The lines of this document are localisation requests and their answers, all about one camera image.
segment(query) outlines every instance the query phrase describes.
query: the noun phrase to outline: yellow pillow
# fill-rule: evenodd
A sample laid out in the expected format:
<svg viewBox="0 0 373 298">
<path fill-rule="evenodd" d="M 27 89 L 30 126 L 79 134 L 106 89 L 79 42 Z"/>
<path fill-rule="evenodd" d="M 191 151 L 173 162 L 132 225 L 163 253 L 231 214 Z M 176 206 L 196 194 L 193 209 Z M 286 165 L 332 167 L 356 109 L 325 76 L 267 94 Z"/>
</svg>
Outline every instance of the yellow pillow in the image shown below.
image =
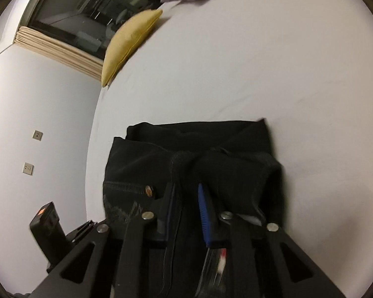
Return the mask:
<svg viewBox="0 0 373 298">
<path fill-rule="evenodd" d="M 132 53 L 143 43 L 162 12 L 162 10 L 142 11 L 119 28 L 105 53 L 101 73 L 102 87 L 107 86 Z"/>
</svg>

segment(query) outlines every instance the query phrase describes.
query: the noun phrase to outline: white bed sheet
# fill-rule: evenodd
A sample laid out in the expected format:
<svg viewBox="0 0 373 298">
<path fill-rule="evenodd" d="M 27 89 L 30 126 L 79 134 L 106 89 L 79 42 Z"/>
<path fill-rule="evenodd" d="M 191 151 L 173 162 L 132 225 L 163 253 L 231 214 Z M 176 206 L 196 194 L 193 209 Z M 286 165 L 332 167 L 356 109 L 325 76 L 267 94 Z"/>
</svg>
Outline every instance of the white bed sheet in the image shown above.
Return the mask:
<svg viewBox="0 0 373 298">
<path fill-rule="evenodd" d="M 101 91 L 86 172 L 104 218 L 114 136 L 129 125 L 266 117 L 287 231 L 348 298 L 373 281 L 373 15 L 361 0 L 200 0 L 161 24 Z"/>
</svg>

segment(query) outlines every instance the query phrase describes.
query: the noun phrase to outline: bed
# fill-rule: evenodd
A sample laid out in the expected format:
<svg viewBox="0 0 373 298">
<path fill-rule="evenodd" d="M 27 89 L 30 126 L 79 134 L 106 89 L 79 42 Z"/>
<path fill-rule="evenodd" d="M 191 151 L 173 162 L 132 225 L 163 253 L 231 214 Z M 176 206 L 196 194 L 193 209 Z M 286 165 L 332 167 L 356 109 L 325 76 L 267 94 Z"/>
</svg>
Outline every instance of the bed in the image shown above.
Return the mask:
<svg viewBox="0 0 373 298">
<path fill-rule="evenodd" d="M 286 230 L 348 298 L 373 281 L 373 15 L 362 0 L 162 5 L 152 36 L 103 88 L 86 171 L 104 219 L 114 136 L 129 125 L 267 118 L 284 165 Z"/>
</svg>

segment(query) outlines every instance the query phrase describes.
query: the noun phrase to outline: wall outlet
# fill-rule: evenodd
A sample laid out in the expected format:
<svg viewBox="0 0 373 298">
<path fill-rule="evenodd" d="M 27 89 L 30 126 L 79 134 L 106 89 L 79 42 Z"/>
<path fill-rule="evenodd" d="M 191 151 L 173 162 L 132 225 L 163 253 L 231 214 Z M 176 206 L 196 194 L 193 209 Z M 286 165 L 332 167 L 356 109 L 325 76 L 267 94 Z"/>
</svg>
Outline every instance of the wall outlet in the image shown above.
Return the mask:
<svg viewBox="0 0 373 298">
<path fill-rule="evenodd" d="M 39 140 L 40 141 L 40 140 L 42 140 L 42 135 L 43 135 L 42 132 L 35 130 L 34 135 L 32 136 L 32 138 L 35 139 L 35 140 Z"/>
<path fill-rule="evenodd" d="M 34 165 L 33 164 L 28 164 L 26 162 L 24 163 L 23 173 L 32 176 L 32 171 L 33 170 L 34 170 Z"/>
</svg>

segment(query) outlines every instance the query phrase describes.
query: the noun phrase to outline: silver bolt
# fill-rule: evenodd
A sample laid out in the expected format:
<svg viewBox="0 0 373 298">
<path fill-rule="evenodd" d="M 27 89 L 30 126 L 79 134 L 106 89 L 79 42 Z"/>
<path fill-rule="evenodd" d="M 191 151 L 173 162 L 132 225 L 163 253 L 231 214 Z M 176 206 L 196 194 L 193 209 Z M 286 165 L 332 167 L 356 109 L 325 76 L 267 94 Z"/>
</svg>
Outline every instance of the silver bolt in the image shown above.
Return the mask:
<svg viewBox="0 0 373 298">
<path fill-rule="evenodd" d="M 154 218 L 155 214 L 152 212 L 143 212 L 141 217 L 143 220 L 152 220 Z"/>
<path fill-rule="evenodd" d="M 109 229 L 110 229 L 110 227 L 107 224 L 100 224 L 99 226 L 97 226 L 97 232 L 98 233 L 105 233 Z"/>
<path fill-rule="evenodd" d="M 269 232 L 277 232 L 279 230 L 279 225 L 277 225 L 276 223 L 268 223 L 266 229 Z"/>
<path fill-rule="evenodd" d="M 219 215 L 223 220 L 225 221 L 228 221 L 228 220 L 231 220 L 232 217 L 233 217 L 233 214 L 231 212 L 221 212 L 220 215 Z"/>
</svg>

